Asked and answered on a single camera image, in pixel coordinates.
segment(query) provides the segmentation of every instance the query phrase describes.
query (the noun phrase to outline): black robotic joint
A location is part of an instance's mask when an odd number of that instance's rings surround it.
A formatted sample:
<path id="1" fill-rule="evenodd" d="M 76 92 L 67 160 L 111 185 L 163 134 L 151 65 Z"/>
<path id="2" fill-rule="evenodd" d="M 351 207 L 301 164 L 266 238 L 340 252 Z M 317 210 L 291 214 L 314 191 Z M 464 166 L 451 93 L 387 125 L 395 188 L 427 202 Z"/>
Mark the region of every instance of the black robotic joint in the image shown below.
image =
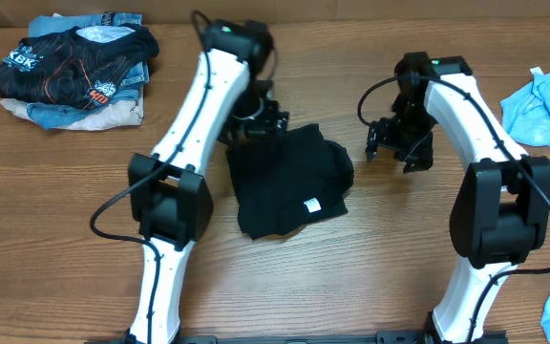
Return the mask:
<path id="1" fill-rule="evenodd" d="M 426 52 L 405 54 L 394 68 L 395 75 L 440 77 L 458 73 L 473 73 L 461 56 L 430 59 Z M 398 87 L 400 93 L 391 106 L 395 115 L 370 125 L 367 159 L 374 158 L 381 146 L 393 150 L 394 157 L 406 163 L 404 173 L 428 170 L 434 163 L 432 129 L 436 125 L 424 107 L 428 81 L 401 79 Z"/>
<path id="2" fill-rule="evenodd" d="M 238 25 L 217 19 L 205 29 L 201 40 L 207 51 L 218 49 L 234 54 L 239 61 L 246 61 L 252 79 L 263 69 L 273 50 L 273 37 L 268 26 L 253 20 Z"/>
<path id="3" fill-rule="evenodd" d="M 128 168 L 129 185 L 137 183 L 162 165 L 155 158 L 135 154 Z M 140 223 L 139 234 L 159 236 L 177 250 L 190 240 L 198 241 L 213 213 L 214 203 L 203 176 L 169 165 L 151 181 L 131 192 L 133 218 Z M 165 183 L 173 177 L 177 185 Z"/>
<path id="4" fill-rule="evenodd" d="M 248 88 L 237 99 L 222 127 L 218 140 L 233 148 L 239 140 L 261 139 L 285 133 L 289 112 L 270 98 L 272 80 L 250 80 Z"/>
<path id="5" fill-rule="evenodd" d="M 550 199 L 550 161 L 523 157 L 521 168 Z M 517 198 L 501 203 L 503 186 Z M 511 161 L 484 159 L 471 163 L 457 194 L 449 220 L 455 251 L 475 269 L 486 264 L 520 264 L 544 243 L 549 209 Z"/>

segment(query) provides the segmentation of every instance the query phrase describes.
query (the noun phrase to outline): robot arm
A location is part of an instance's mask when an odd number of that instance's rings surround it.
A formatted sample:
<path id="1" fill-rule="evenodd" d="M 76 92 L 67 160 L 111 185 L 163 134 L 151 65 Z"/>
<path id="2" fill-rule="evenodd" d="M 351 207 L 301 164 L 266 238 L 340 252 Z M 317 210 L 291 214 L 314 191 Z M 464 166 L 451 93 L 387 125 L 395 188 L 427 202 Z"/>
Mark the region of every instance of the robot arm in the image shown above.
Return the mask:
<path id="1" fill-rule="evenodd" d="M 183 145 L 162 175 L 131 193 L 139 233 L 160 253 L 152 315 L 151 339 L 155 344 L 172 343 L 180 329 L 183 275 L 190 252 L 213 212 L 204 176 L 216 140 L 233 145 L 238 136 L 275 135 L 286 130 L 288 119 L 276 101 L 266 99 L 264 82 L 255 80 L 273 47 L 266 25 L 250 21 L 239 26 L 217 20 L 207 27 L 201 40 L 206 53 L 201 53 L 178 116 L 152 156 L 135 154 L 128 171 L 129 184 L 134 184 L 165 163 L 178 144 Z M 207 58 L 211 67 L 208 91 L 193 123 L 208 82 Z M 154 252 L 144 247 L 139 306 L 125 343 L 148 342 L 147 313 L 156 266 Z"/>
<path id="2" fill-rule="evenodd" d="M 432 128 L 437 123 L 454 146 L 466 172 L 450 217 L 451 238 L 459 256 L 445 296 L 426 327 L 434 343 L 466 343 L 472 330 L 470 319 L 491 277 L 516 269 L 531 250 L 542 245 L 548 209 L 498 148 L 477 108 L 456 90 L 426 77 L 470 94 L 508 151 L 549 198 L 550 162 L 545 157 L 528 157 L 502 129 L 462 57 L 429 59 L 426 53 L 405 54 L 395 74 L 404 76 L 398 79 L 400 94 L 392 106 L 396 114 L 370 125 L 367 156 L 371 158 L 376 147 L 383 146 L 407 163 L 404 172 L 429 169 L 433 164 Z M 516 201 L 501 204 L 501 192 L 518 195 Z M 473 340 L 483 337 L 485 317 L 504 280 L 501 278 L 483 300 Z M 481 342 L 502 343 L 503 336 L 486 335 Z"/>

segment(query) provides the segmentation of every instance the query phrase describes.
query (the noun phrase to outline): black t-shirt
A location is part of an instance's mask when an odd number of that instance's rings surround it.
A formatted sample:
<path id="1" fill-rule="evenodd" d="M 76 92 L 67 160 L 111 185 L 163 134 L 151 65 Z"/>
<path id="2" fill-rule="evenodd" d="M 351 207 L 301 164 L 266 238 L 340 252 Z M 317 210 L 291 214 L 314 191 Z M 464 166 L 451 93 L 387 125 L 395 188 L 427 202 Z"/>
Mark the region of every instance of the black t-shirt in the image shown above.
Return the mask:
<path id="1" fill-rule="evenodd" d="M 20 40 L 0 65 L 0 97 L 93 110 L 106 104 L 129 70 L 159 54 L 148 29 L 108 43 L 88 40 L 75 27 Z"/>
<path id="2" fill-rule="evenodd" d="M 317 124 L 232 150 L 228 166 L 239 227 L 252 239 L 348 212 L 343 194 L 353 185 L 353 164 Z"/>

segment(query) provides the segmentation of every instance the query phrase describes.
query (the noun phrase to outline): white label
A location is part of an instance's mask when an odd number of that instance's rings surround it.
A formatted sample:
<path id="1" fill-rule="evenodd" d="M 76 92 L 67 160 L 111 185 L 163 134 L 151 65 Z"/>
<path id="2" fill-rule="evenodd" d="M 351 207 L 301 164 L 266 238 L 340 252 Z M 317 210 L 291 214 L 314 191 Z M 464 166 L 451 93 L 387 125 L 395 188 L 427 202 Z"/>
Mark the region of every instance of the white label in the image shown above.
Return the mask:
<path id="1" fill-rule="evenodd" d="M 307 209 L 309 210 L 310 213 L 322 210 L 320 203 L 317 202 L 316 199 L 310 199 L 308 201 L 305 201 L 304 204 L 307 206 Z"/>
<path id="2" fill-rule="evenodd" d="M 530 73 L 532 75 L 544 75 L 544 73 L 542 72 L 542 69 L 540 67 L 534 67 L 530 70 Z"/>

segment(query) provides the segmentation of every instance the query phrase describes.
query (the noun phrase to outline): black metal base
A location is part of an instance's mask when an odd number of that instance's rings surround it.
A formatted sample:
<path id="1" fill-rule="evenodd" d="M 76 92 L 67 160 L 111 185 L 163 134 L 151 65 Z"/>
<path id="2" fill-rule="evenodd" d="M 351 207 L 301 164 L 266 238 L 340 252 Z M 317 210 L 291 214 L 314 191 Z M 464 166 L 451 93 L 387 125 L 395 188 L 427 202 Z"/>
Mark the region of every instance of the black metal base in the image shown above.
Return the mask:
<path id="1" fill-rule="evenodd" d="M 193 336 L 180 338 L 175 344 L 453 344 L 434 338 L 426 331 L 379 331 L 375 335 L 316 335 L 290 337 L 223 338 Z M 506 332 L 485 333 L 473 344 L 508 344 Z"/>

